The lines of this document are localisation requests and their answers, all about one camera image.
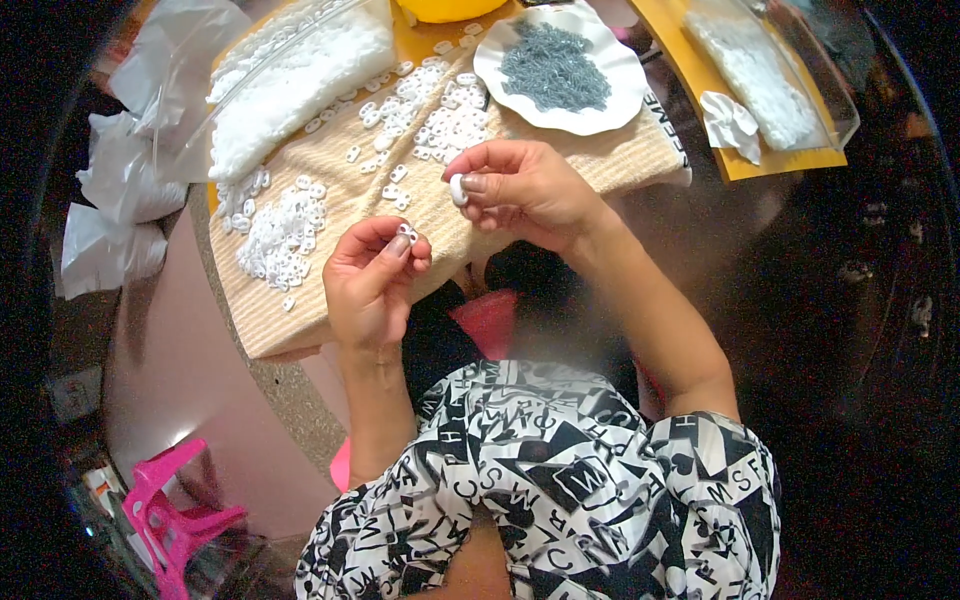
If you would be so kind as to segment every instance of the white paper plate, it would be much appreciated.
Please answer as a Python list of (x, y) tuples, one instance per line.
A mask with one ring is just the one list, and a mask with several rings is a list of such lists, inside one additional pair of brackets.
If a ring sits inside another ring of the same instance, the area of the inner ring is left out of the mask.
[[(519, 41), (513, 27), (514, 20), (524, 17), (534, 25), (549, 23), (593, 42), (588, 58), (607, 78), (611, 87), (606, 110), (584, 108), (580, 112), (570, 112), (563, 108), (551, 108), (547, 112), (540, 112), (530, 98), (504, 91), (503, 85), (508, 78), (500, 72), (500, 63), (503, 62), (506, 48)], [(643, 96), (650, 91), (646, 74), (634, 51), (617, 41), (607, 26), (586, 20), (573, 11), (528, 9), (514, 19), (497, 21), (477, 48), (473, 70), (487, 85), (494, 100), (515, 110), (531, 125), (578, 135), (593, 135), (623, 127), (640, 112)]]

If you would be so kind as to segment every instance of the pink floor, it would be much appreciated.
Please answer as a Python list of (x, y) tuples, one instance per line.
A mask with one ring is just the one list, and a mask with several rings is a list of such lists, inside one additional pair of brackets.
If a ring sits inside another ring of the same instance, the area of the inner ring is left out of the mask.
[[(308, 363), (315, 381), (336, 387), (322, 356)], [(191, 465), (184, 486), (206, 501), (244, 506), (253, 533), (307, 532), (338, 494), (291, 440), (237, 352), (186, 212), (156, 281), (124, 290), (105, 406), (108, 446), (128, 483), (136, 461), (204, 438), (209, 454)]]

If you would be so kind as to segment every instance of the black pants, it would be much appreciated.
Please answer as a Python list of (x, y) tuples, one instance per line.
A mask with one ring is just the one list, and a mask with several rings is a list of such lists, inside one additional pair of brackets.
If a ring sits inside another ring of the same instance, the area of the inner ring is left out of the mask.
[[(490, 291), (512, 289), (517, 294), (517, 329), (524, 323), (561, 328), (571, 347), (580, 338), (596, 336), (584, 320), (587, 285), (553, 252), (527, 242), (514, 242), (491, 257), (484, 273)], [(473, 340), (449, 311), (466, 303), (463, 291), (453, 281), (414, 304), (403, 337), (403, 371), (407, 389), (417, 409), (420, 396), (437, 381), (464, 365), (483, 360)], [(510, 358), (537, 359), (524, 354), (522, 340)], [(622, 335), (601, 332), (593, 350), (575, 352), (563, 361), (571, 367), (598, 372), (635, 408), (639, 408), (636, 369)]]

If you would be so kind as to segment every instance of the pile of small springs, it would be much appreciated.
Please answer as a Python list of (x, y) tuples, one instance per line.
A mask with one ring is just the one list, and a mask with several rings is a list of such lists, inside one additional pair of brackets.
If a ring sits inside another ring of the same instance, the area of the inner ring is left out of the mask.
[(518, 19), (514, 31), (520, 40), (507, 48), (499, 67), (509, 78), (503, 85), (505, 92), (530, 98), (540, 112), (607, 108), (610, 83), (587, 58), (593, 48), (590, 40), (527, 19)]

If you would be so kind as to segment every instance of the fingernail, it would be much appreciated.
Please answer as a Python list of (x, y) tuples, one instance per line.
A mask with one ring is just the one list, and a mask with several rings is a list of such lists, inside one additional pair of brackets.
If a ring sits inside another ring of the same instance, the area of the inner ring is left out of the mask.
[(460, 185), (467, 192), (482, 194), (487, 191), (487, 178), (480, 173), (468, 173), (460, 180)]
[(390, 243), (387, 244), (387, 247), (384, 248), (383, 251), (400, 258), (404, 252), (407, 252), (408, 248), (410, 248), (410, 238), (406, 235), (398, 235), (390, 240)]

